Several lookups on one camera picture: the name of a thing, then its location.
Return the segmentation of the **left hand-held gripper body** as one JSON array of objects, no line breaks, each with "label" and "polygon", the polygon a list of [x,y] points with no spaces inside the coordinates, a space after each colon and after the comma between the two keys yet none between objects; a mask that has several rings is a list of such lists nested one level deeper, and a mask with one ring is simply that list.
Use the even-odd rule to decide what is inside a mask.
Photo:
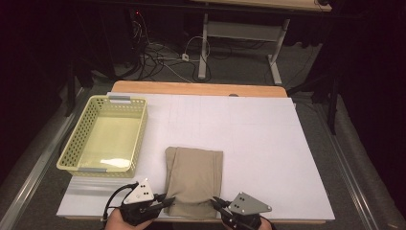
[{"label": "left hand-held gripper body", "polygon": [[125,197],[119,208],[125,222],[136,226],[147,220],[156,219],[161,210],[157,209],[158,201],[154,200],[147,179],[137,183]]}]

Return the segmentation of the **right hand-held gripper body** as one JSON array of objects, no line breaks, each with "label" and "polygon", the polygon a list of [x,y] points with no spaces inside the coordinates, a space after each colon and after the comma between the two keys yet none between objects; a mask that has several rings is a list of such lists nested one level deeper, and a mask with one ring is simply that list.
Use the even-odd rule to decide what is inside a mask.
[{"label": "right hand-held gripper body", "polygon": [[270,205],[240,192],[226,210],[233,215],[223,222],[233,230],[258,230],[261,225],[260,215],[272,211]]}]

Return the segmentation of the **beige pants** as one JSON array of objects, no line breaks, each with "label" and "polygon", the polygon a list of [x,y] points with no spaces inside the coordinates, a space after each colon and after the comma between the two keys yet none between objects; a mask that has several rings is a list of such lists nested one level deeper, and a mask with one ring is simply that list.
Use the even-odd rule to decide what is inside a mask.
[{"label": "beige pants", "polygon": [[215,219],[216,210],[211,203],[220,196],[222,184],[223,152],[205,149],[168,147],[166,194],[174,197],[166,209],[170,217],[185,219]]}]

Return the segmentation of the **pale yellow plastic basket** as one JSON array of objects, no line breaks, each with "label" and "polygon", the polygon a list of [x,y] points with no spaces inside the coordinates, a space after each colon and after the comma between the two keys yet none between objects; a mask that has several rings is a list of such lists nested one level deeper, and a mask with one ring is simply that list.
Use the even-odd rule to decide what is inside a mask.
[{"label": "pale yellow plastic basket", "polygon": [[144,98],[91,97],[56,167],[73,176],[133,177],[147,117]]}]

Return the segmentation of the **person's left hand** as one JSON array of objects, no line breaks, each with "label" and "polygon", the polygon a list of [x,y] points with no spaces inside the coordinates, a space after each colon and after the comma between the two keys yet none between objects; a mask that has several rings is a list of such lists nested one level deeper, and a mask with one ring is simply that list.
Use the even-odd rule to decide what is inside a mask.
[{"label": "person's left hand", "polygon": [[145,230],[151,223],[153,223],[152,219],[133,226],[124,221],[118,209],[114,209],[107,220],[104,230]]}]

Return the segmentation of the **white foam board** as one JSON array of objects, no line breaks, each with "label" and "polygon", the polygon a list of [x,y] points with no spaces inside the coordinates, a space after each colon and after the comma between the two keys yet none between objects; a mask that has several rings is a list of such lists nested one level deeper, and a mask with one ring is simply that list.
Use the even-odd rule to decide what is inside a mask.
[{"label": "white foam board", "polygon": [[147,94],[147,129],[135,180],[165,190],[168,147],[220,150],[221,198],[244,192],[278,222],[335,218],[289,98]]}]

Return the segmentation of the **dark metal stand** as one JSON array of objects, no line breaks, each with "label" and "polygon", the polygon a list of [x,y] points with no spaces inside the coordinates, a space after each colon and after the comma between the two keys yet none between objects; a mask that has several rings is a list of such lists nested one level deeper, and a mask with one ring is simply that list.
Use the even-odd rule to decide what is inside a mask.
[{"label": "dark metal stand", "polygon": [[69,62],[67,65],[67,108],[65,116],[68,117],[72,114],[76,105],[76,81],[74,75],[73,62]]},{"label": "dark metal stand", "polygon": [[311,100],[314,103],[321,104],[327,102],[327,127],[330,133],[335,135],[335,118],[339,83],[339,70],[336,67],[329,67],[318,75],[314,74],[311,80],[305,80],[303,83],[288,89],[287,95],[292,96],[298,92],[311,91]]}]

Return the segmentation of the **light wooden desk top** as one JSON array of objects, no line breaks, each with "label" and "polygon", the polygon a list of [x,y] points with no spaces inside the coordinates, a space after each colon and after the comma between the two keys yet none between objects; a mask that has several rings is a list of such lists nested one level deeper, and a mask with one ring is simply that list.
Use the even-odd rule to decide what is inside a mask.
[{"label": "light wooden desk top", "polygon": [[318,0],[192,0],[206,4],[225,4],[230,6],[265,7],[284,10],[331,12],[331,5],[323,6]]}]

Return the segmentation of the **grey metal floor rail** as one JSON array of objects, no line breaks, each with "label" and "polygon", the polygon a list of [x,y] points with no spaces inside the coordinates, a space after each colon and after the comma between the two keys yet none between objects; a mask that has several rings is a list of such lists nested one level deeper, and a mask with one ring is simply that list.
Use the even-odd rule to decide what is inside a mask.
[{"label": "grey metal floor rail", "polygon": [[314,105],[319,120],[322,124],[323,130],[327,135],[329,142],[333,147],[333,155],[335,161],[337,162],[340,173],[346,184],[347,190],[350,193],[350,197],[354,207],[364,225],[365,230],[380,230],[376,220],[371,212],[370,205],[356,180],[350,164],[344,154],[344,151],[335,135],[332,134],[330,128],[327,124],[327,114],[325,113],[323,107],[316,103]]},{"label": "grey metal floor rail", "polygon": [[13,230],[20,220],[89,94],[90,88],[80,88],[73,95],[74,108],[67,114],[65,100],[0,186],[0,230]]}]

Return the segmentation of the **white metal desk frame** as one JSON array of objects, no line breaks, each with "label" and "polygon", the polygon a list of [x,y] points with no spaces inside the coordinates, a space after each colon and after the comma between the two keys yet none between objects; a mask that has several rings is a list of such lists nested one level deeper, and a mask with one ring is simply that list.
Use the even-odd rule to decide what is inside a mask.
[{"label": "white metal desk frame", "polygon": [[277,58],[287,33],[290,20],[284,19],[278,25],[255,25],[247,23],[222,22],[211,20],[205,13],[202,29],[202,47],[199,57],[198,79],[207,78],[209,70],[207,58],[209,56],[209,37],[247,39],[253,41],[273,42],[272,54],[267,56],[271,77],[276,85],[282,85],[282,78],[277,65]]}]

